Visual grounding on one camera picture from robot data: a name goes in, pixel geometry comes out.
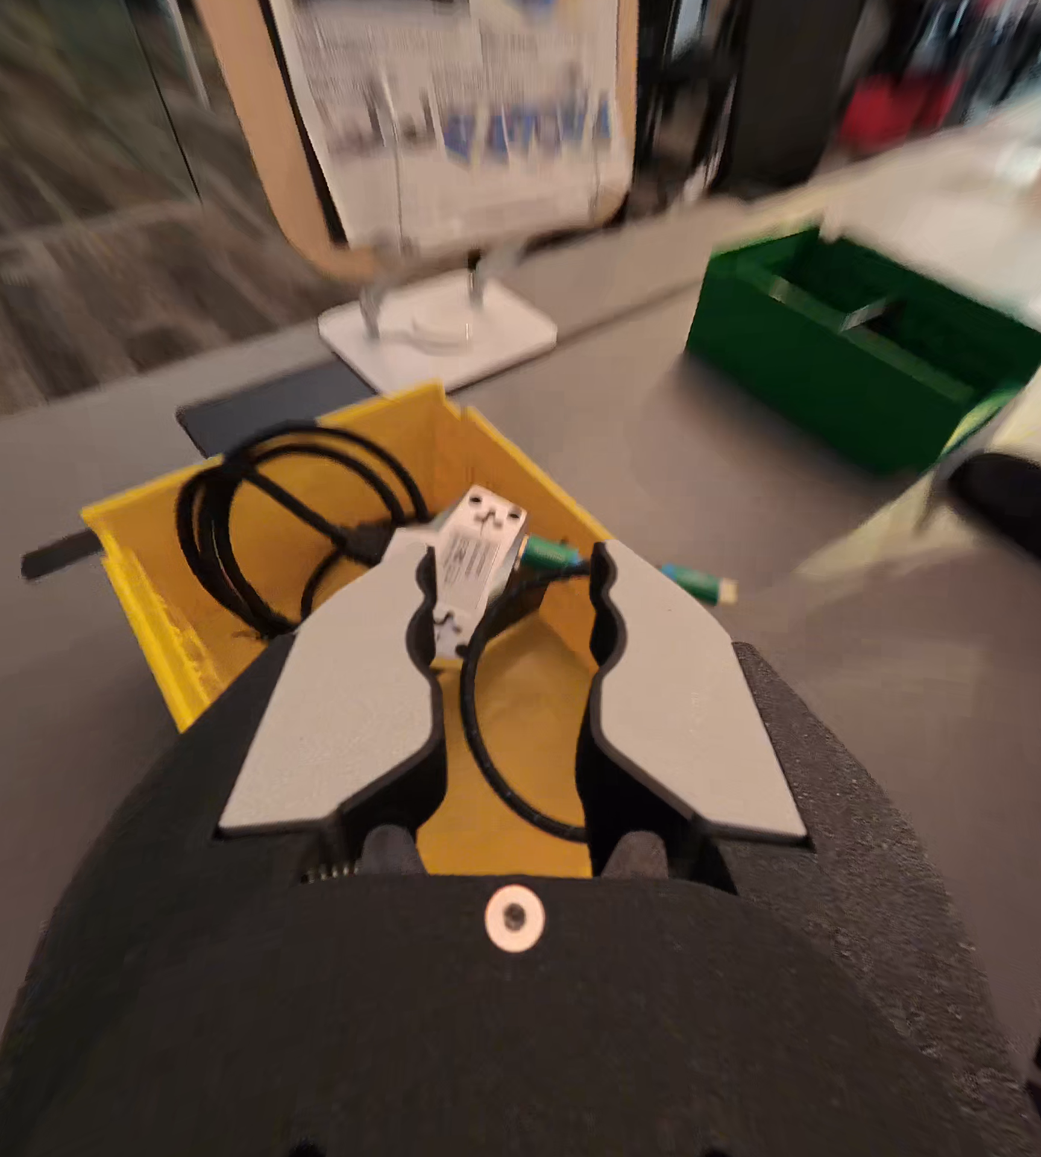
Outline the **instruction sheet on wooden board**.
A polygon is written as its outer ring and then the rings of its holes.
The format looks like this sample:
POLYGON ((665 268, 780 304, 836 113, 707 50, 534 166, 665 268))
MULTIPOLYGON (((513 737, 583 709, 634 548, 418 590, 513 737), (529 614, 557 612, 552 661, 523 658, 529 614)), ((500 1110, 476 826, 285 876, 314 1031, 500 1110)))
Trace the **instruction sheet on wooden board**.
POLYGON ((366 283, 610 223, 638 2, 198 2, 292 247, 366 283))

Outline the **black office chair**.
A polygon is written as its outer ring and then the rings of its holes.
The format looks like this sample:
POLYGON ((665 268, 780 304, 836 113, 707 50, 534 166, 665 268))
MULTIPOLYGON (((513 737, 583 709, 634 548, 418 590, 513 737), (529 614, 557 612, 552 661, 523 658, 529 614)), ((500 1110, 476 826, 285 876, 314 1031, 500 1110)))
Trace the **black office chair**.
POLYGON ((815 173, 862 10, 862 2, 746 3, 720 192, 757 197, 815 173))

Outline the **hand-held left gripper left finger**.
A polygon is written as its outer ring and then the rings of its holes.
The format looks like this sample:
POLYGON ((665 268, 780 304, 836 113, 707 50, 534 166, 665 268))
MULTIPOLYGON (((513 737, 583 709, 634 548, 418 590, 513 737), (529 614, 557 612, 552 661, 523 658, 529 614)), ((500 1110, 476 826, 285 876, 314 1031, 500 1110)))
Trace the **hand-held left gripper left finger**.
POLYGON ((393 543, 300 625, 238 779, 224 837, 418 837, 445 800, 444 695, 429 543, 393 543))

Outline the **red storage bin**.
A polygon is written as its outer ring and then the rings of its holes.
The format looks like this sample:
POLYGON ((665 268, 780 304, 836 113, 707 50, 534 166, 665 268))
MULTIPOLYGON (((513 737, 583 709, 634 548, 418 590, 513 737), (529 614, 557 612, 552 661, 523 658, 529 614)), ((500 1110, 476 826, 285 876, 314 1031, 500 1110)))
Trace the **red storage bin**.
POLYGON ((940 131, 962 94, 966 73, 882 74, 862 79, 849 99, 836 139, 874 155, 940 131))

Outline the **green plastic bin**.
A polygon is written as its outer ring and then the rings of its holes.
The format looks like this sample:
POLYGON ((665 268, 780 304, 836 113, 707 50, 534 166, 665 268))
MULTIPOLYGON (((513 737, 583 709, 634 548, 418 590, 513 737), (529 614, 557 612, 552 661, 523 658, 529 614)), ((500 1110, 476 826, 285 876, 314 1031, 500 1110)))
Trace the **green plastic bin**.
POLYGON ((686 347, 875 475, 932 469, 1041 368, 1041 330, 817 225, 712 254, 686 347))

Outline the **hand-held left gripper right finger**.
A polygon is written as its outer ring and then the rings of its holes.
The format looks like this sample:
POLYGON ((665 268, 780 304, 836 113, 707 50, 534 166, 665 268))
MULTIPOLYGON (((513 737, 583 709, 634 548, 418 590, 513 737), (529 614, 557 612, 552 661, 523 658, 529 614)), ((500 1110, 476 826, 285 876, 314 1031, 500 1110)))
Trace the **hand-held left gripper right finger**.
POLYGON ((591 684, 579 742, 589 847, 650 821, 798 847, 807 826, 731 635, 617 540, 592 549, 591 684))

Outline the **black braided cable green plug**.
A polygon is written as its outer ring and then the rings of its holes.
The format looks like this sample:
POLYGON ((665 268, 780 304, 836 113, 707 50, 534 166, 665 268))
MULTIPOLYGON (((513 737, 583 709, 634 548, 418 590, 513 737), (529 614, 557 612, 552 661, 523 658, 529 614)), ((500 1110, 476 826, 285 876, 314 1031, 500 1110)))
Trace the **black braided cable green plug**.
POLYGON ((545 835, 583 847, 586 845, 584 826, 568 824, 536 808, 500 772, 484 742, 478 714, 478 675, 489 643, 505 629, 505 619, 511 616, 513 608, 544 595, 555 583, 589 577, 591 561, 566 543, 528 536, 520 551, 518 569, 523 577, 508 578, 503 593, 489 603, 481 622, 473 630, 471 642, 466 645, 458 692, 461 727, 474 764, 500 803, 545 835))

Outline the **yellow plastic bin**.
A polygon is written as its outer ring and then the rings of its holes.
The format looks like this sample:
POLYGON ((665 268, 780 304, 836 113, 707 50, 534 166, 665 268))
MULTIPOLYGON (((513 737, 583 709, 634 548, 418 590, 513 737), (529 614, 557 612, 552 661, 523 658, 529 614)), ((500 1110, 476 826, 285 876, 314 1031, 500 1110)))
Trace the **yellow plastic bin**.
MULTIPOLYGON (((612 536, 524 449, 479 410, 448 401, 440 385, 363 402, 319 425, 348 430, 397 457, 432 514, 481 485, 528 511, 536 536, 581 553, 612 536)), ((204 590, 178 541, 180 490, 219 462, 211 457, 83 511, 178 730, 191 727, 266 648, 204 590)), ((332 459, 287 456, 264 462, 261 472, 343 528, 390 517, 377 490, 332 459)), ((293 621, 330 549, 326 535, 250 483, 230 503, 229 533, 245 578, 293 621)), ((584 822, 574 753, 597 669, 592 624, 586 580, 557 583, 532 614, 492 642, 478 675, 478 714, 499 771, 529 803, 570 826, 584 822)), ((499 800, 465 738, 460 666, 440 659, 434 671, 444 692, 448 792, 421 831, 426 866, 439 874, 592 876, 586 847, 537 831, 499 800)))

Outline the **silver grey usb adapter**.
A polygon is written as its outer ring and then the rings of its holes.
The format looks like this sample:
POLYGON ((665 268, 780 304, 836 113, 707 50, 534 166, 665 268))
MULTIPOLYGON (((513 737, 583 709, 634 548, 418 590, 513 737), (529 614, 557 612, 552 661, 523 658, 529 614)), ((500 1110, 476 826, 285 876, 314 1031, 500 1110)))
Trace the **silver grey usb adapter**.
POLYGON ((466 643, 508 587, 529 530, 529 511, 474 483, 432 524, 437 640, 466 643))

